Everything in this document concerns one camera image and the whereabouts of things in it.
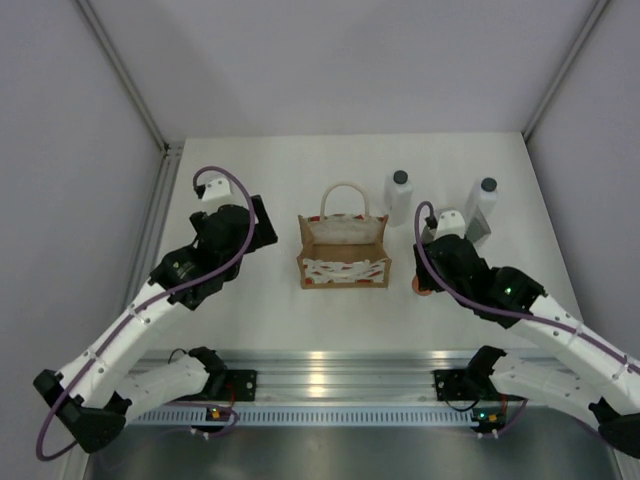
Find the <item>small white bottle grey cap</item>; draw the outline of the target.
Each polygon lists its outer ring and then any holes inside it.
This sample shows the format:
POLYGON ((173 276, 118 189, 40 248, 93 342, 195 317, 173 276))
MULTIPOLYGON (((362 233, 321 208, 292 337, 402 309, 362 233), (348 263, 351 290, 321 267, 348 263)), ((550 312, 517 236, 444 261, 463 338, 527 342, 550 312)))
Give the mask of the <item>small white bottle grey cap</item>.
POLYGON ((384 182, 383 203, 388 216, 387 225, 398 227, 410 216, 413 185, 405 170, 395 170, 384 182))

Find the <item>large white bottle grey cap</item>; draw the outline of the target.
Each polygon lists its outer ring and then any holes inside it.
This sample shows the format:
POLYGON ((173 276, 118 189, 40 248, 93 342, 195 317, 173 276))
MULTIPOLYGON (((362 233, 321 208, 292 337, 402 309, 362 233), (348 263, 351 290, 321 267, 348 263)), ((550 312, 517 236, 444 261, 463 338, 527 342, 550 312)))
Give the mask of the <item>large white bottle grey cap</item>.
POLYGON ((493 177, 484 177, 477 180, 472 186, 466 204, 465 218, 471 218, 481 214, 488 219, 493 212, 498 200, 498 182, 493 177))

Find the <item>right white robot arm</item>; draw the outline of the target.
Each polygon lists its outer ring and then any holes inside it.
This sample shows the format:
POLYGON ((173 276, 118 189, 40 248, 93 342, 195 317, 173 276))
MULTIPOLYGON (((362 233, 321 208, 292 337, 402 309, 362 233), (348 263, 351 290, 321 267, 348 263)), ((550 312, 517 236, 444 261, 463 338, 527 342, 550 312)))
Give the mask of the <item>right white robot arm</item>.
POLYGON ((465 368, 478 397, 516 396, 595 429, 616 450, 639 455, 639 362, 569 314, 513 267, 489 267, 466 239, 449 234, 413 246, 419 288, 447 292, 479 318, 547 352, 565 371, 545 369, 483 346, 465 368))

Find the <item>orange bottle blue cap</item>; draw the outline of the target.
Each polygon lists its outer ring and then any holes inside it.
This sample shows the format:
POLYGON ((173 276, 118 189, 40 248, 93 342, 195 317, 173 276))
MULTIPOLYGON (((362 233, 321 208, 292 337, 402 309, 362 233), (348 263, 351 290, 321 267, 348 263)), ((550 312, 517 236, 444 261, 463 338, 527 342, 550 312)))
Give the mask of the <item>orange bottle blue cap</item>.
POLYGON ((420 283, 420 279, 418 278, 418 276, 414 276, 411 282, 411 287, 413 292, 421 297, 426 297, 429 296, 433 293, 433 291, 430 288, 425 288, 421 285, 420 283))

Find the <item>patterned canvas bag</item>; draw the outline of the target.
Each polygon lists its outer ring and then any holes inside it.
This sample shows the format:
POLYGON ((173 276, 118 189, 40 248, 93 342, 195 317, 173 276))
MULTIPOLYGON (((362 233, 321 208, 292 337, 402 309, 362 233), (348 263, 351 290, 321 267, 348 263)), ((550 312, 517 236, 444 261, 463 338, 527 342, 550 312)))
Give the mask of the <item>patterned canvas bag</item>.
POLYGON ((315 216, 298 217, 301 251, 296 257, 303 289, 386 288, 391 259, 384 249, 387 216, 370 212, 366 191, 353 182, 329 186, 315 216), (329 214, 329 195, 340 187, 358 192, 363 211, 329 214))

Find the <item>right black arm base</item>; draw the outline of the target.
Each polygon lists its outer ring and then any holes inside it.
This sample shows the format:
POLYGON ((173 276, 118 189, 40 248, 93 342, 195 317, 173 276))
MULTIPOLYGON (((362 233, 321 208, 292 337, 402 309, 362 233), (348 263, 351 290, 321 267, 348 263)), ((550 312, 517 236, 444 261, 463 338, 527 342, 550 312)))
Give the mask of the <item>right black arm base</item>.
POLYGON ((467 369, 435 370, 433 379, 439 401, 499 401, 502 398, 487 376, 467 369))

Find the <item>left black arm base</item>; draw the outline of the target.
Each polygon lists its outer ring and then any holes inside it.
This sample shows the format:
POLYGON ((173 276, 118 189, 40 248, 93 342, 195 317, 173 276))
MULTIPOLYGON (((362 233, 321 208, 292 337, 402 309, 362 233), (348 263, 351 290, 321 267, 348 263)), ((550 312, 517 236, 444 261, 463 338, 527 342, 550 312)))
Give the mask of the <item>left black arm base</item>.
POLYGON ((217 399, 230 404, 254 402, 257 377, 256 370, 228 370, 217 399))

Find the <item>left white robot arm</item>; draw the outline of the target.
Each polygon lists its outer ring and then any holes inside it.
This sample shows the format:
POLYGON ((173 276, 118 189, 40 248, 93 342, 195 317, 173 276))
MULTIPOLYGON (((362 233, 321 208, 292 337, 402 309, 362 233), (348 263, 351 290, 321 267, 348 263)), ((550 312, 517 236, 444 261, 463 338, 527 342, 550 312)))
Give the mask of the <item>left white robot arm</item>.
POLYGON ((95 453, 137 417, 179 400, 225 399, 227 367, 207 347, 144 374, 131 369, 168 329, 239 274, 242 258, 278 237, 263 200, 196 212, 194 240, 166 254, 114 323, 74 361, 45 369, 33 385, 74 445, 95 453))

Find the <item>grey pump bottle beige top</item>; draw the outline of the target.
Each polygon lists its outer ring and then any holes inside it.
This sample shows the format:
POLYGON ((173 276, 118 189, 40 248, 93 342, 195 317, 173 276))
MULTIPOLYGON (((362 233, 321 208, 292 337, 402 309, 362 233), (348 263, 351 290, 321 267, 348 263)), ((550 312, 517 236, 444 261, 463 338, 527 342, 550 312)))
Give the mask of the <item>grey pump bottle beige top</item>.
POLYGON ((436 213, 441 210, 437 209, 433 214, 429 214, 425 217, 425 225, 421 232, 421 242, 424 244, 435 241, 434 234, 437 227, 436 213))

